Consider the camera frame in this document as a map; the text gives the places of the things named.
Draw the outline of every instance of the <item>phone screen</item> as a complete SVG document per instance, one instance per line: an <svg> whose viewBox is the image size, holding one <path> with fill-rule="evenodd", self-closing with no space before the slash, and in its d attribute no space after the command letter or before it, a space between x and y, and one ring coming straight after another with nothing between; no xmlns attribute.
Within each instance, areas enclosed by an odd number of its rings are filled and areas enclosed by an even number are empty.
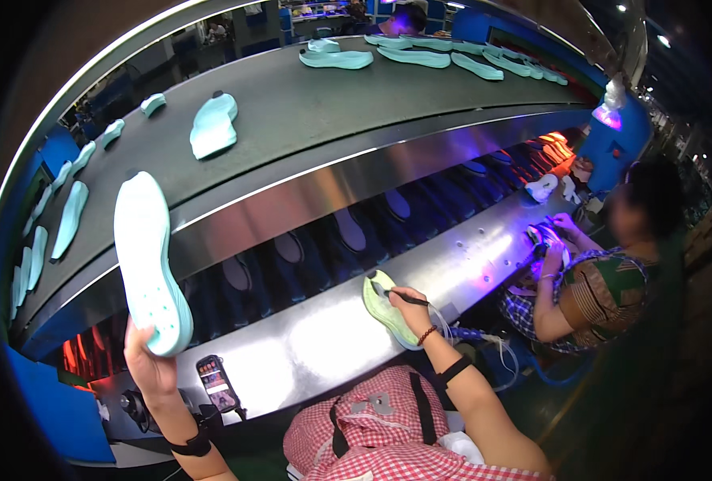
<svg viewBox="0 0 712 481"><path fill-rule="evenodd" d="M222 369L220 361L209 356L196 365L198 376L207 390L207 395L220 412L228 412L234 409L238 404L236 395L233 393L231 386L227 382L227 376Z"/></svg>

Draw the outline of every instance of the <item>black wristband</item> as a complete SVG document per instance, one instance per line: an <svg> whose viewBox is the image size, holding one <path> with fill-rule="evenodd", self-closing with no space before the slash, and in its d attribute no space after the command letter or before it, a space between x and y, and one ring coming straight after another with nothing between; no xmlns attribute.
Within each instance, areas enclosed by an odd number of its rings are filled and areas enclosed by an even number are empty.
<svg viewBox="0 0 712 481"><path fill-rule="evenodd" d="M205 457L209 454L209 451L211 451L211 441L209 441L209 437L207 436L207 430L202 426L198 426L198 434L194 438L188 439L186 446L169 443L169 447L177 454L201 458Z"/></svg>
<svg viewBox="0 0 712 481"><path fill-rule="evenodd" d="M457 362L455 362L455 364L449 366L446 371L442 372L441 374L437 373L436 375L438 376L439 380L441 380L445 384L446 389L447 383L452 380L452 378L460 374L460 371L464 370L470 365L471 358L464 354L463 357L461 357L459 360L457 360Z"/></svg>

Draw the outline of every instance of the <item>hand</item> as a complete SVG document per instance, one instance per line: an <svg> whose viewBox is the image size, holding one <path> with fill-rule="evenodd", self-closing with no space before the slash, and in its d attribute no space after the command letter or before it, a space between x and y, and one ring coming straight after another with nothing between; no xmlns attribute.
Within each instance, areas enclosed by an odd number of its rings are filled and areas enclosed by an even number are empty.
<svg viewBox="0 0 712 481"><path fill-rule="evenodd" d="M156 356L148 349L147 342L154 329L152 325L137 329L129 316L126 345L123 348L123 357L126 358L131 378L137 383L147 404L165 402L175 395L180 398L177 390L177 360L174 357Z"/></svg>
<svg viewBox="0 0 712 481"><path fill-rule="evenodd" d="M562 253L564 251L564 243L553 243L546 250L545 258L543 259L543 267L541 269L541 279L544 275L557 275L562 268Z"/></svg>
<svg viewBox="0 0 712 481"><path fill-rule="evenodd" d="M409 327L413 334L420 337L433 327L431 317L428 315L428 307L407 303L395 293L402 293L416 299L427 301L428 299L426 299L424 294L419 293L411 287L396 286L390 291L390 294L388 294L390 304L396 309L399 309L401 315L405 318L405 322L407 322L407 327Z"/></svg>
<svg viewBox="0 0 712 481"><path fill-rule="evenodd" d="M572 221L570 215L565 214L564 212L560 212L554 216L554 225L561 228L564 231L564 234L571 240L577 233L581 232L578 226L576 226Z"/></svg>

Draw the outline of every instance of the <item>production line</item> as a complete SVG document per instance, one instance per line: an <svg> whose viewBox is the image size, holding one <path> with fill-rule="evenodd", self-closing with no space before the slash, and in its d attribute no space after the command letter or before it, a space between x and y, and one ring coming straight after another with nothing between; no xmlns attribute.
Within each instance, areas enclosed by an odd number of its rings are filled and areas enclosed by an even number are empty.
<svg viewBox="0 0 712 481"><path fill-rule="evenodd" d="M337 40L378 52L361 36ZM80 168L65 169L62 182L91 194L12 332L31 359L91 382L110 439L157 436L118 402L134 384L123 363L113 208L138 172L158 182L171 210L170 263L194 318L178 355L180 389L191 406L207 404L194 365L221 356L246 418L318 396L402 351L361 303L375 267L427 293L452 322L528 259L528 224L573 208L558 191L538 203L524 186L574 158L568 137L580 137L575 127L590 112L577 85L508 69L485 81L467 56L455 61L463 68L429 69L377 54L346 70L311 69L299 52L255 55L151 97L111 124L74 162ZM227 122L235 136L198 152L199 119L225 97L240 111ZM71 190L46 196L37 229L61 232ZM36 244L51 253L55 238ZM238 420L223 415L224 424Z"/></svg>

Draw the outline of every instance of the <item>black apron strap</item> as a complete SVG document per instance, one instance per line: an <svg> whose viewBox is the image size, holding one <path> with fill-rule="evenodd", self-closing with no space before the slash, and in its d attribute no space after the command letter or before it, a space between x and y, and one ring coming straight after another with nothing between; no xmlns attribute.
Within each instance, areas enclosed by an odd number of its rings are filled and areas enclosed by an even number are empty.
<svg viewBox="0 0 712 481"><path fill-rule="evenodd" d="M436 443L436 428L434 428L434 417L431 415L431 403L428 402L428 396L425 395L423 386L420 384L420 374L410 372L409 380L412 384L412 391L415 393L415 400L418 403L423 443L428 444L428 446L433 446L434 443Z"/></svg>
<svg viewBox="0 0 712 481"><path fill-rule="evenodd" d="M332 433L332 451L334 455L340 459L345 456L349 447L348 441L345 439L345 435L338 425L338 415L334 409L338 405L338 402L340 402L340 398L338 398L332 405L332 408L329 409L329 419L332 421L332 426L334 426L334 432Z"/></svg>

